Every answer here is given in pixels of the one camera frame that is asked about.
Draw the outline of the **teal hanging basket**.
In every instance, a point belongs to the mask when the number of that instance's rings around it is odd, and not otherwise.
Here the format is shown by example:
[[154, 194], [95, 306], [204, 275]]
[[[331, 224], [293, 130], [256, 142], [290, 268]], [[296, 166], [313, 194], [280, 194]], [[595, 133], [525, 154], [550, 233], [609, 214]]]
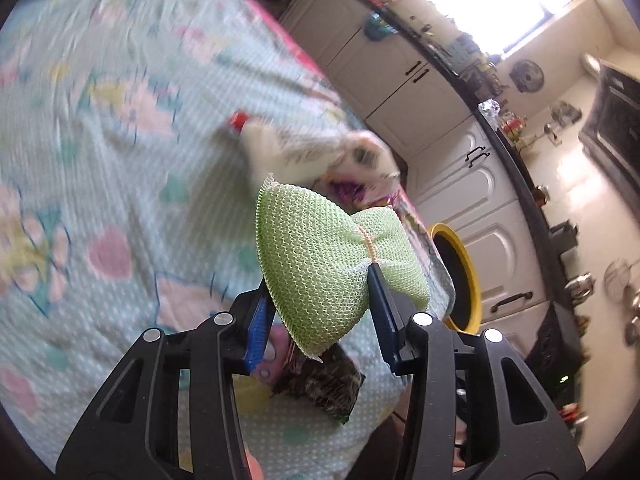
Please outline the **teal hanging basket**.
[[386, 37], [397, 35], [398, 30], [388, 24], [380, 14], [370, 12], [363, 25], [363, 33], [371, 41], [382, 41]]

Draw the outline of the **green mesh scrub sponge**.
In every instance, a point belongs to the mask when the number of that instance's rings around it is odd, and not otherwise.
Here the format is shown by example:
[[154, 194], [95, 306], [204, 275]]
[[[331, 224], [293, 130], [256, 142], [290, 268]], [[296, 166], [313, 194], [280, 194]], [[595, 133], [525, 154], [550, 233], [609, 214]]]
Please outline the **green mesh scrub sponge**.
[[371, 264], [418, 310], [427, 307], [426, 278], [390, 207], [348, 214], [309, 188], [267, 178], [257, 194], [255, 231], [272, 302], [307, 358], [320, 359], [359, 323]]

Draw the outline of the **yellow rimmed trash bin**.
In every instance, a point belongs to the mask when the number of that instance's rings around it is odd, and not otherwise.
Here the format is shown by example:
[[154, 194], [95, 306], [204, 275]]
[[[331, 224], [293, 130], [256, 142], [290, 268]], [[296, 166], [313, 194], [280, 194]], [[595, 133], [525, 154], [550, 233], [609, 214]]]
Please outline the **yellow rimmed trash bin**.
[[483, 317], [480, 283], [462, 240], [450, 226], [439, 222], [431, 226], [430, 237], [454, 284], [454, 304], [446, 324], [460, 333], [477, 334]]

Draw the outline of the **round wall plate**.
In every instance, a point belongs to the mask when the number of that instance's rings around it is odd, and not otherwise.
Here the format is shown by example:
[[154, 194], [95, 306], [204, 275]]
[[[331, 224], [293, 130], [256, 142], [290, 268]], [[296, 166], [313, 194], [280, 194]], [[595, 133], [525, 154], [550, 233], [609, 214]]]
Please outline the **round wall plate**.
[[521, 93], [536, 93], [544, 88], [544, 71], [531, 60], [516, 62], [509, 73], [515, 88]]

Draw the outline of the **Hello Kitty patterned tablecloth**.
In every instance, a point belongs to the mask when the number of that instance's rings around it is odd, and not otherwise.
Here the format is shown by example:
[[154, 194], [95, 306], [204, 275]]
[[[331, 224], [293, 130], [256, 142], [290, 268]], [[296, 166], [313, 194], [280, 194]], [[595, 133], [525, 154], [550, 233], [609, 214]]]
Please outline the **Hello Kitty patterned tablecloth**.
[[259, 284], [236, 112], [362, 125], [255, 0], [32, 0], [1, 31], [1, 474], [49, 479], [138, 336]]

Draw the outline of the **dark green pea snack bag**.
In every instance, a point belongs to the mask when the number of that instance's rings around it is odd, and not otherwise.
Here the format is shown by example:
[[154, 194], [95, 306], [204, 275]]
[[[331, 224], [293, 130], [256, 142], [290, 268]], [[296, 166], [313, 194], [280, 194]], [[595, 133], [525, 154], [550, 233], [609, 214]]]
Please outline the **dark green pea snack bag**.
[[366, 375], [339, 344], [332, 344], [318, 360], [304, 356], [291, 344], [274, 394], [305, 398], [340, 424], [349, 422]]

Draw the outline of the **white lower kitchen cabinets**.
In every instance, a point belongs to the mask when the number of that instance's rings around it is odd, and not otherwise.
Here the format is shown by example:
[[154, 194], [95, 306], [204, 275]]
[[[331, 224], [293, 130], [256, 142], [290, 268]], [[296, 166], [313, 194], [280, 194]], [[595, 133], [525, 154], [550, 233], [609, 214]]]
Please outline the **white lower kitchen cabinets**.
[[408, 165], [426, 226], [462, 240], [480, 282], [482, 321], [529, 354], [549, 307], [515, 185], [454, 87], [401, 34], [366, 34], [358, 0], [293, 0], [282, 24], [338, 95]]

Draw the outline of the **red snack wrapper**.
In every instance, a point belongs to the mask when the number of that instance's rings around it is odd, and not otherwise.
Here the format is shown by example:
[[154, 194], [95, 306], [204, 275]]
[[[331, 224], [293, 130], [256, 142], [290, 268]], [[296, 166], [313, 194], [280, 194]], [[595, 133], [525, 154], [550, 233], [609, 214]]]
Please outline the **red snack wrapper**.
[[232, 114], [231, 118], [228, 121], [228, 124], [235, 132], [241, 132], [249, 119], [249, 114], [243, 112], [242, 110], [238, 110], [237, 112]]

